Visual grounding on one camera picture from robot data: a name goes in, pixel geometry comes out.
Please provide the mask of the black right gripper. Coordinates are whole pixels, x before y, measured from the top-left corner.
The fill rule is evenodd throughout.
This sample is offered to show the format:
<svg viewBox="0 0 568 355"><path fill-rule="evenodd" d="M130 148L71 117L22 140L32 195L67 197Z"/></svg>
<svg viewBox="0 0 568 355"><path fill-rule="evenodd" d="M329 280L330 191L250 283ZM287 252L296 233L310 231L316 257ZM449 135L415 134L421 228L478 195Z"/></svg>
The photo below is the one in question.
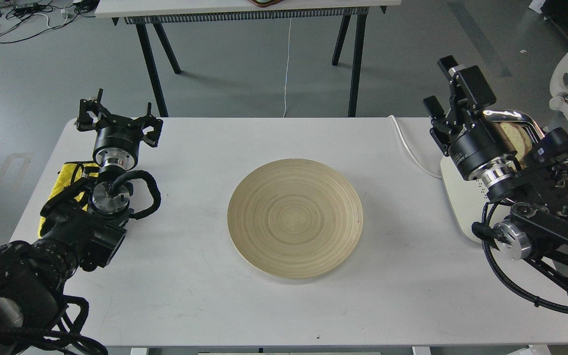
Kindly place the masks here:
<svg viewBox="0 0 568 355"><path fill-rule="evenodd" d="M424 98L431 118L429 133L442 153L450 157L464 180L480 180L489 190L513 178L520 169L517 150L502 123L515 123L515 112L485 112L496 96L478 66L462 67L449 55L438 61L449 81L447 113L437 97Z"/></svg>

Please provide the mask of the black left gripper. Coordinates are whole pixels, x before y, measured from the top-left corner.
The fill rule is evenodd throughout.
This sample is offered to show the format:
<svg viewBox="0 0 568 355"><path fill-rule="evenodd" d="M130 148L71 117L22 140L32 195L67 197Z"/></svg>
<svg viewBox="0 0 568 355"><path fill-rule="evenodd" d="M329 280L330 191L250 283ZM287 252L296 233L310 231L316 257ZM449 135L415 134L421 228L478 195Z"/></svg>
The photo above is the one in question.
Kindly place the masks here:
<svg viewBox="0 0 568 355"><path fill-rule="evenodd" d="M100 88L96 97L80 100L76 128L97 131L93 149L97 165L135 168L139 162L140 142L158 147L164 121L152 114L152 103L148 103L146 114L135 120L110 118L110 112L101 104L102 95Z"/></svg>

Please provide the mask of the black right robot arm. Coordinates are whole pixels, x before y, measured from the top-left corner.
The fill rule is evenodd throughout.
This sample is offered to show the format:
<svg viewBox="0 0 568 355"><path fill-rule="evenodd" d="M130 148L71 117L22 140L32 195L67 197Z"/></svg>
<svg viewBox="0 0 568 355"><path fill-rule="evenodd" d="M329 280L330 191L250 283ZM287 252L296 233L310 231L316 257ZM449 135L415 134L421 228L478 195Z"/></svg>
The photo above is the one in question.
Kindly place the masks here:
<svg viewBox="0 0 568 355"><path fill-rule="evenodd" d="M490 110L496 96L479 67L464 67L453 56L437 63L449 83L449 109L435 96L423 100L429 133L463 180L485 185L488 201L471 231L487 262L514 294L568 314L568 306L514 283L492 254L509 252L568 294L568 133L545 132L523 112Z"/></svg>

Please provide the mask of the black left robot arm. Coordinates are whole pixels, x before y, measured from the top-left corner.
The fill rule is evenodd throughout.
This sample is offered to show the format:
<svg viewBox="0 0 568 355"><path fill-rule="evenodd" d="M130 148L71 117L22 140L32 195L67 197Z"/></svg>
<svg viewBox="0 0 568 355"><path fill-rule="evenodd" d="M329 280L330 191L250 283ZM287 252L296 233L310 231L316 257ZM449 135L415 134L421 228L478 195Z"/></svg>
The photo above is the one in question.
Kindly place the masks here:
<svg viewBox="0 0 568 355"><path fill-rule="evenodd" d="M69 184L41 209L34 243L0 246L0 355L27 348L66 355L106 355L106 347L81 334L89 315L83 297L65 294L82 269L106 267L125 239L126 223L156 212L161 193L151 173L136 170L141 143L158 145L162 119L112 114L81 100L76 128L97 134L91 162L78 162Z"/></svg>

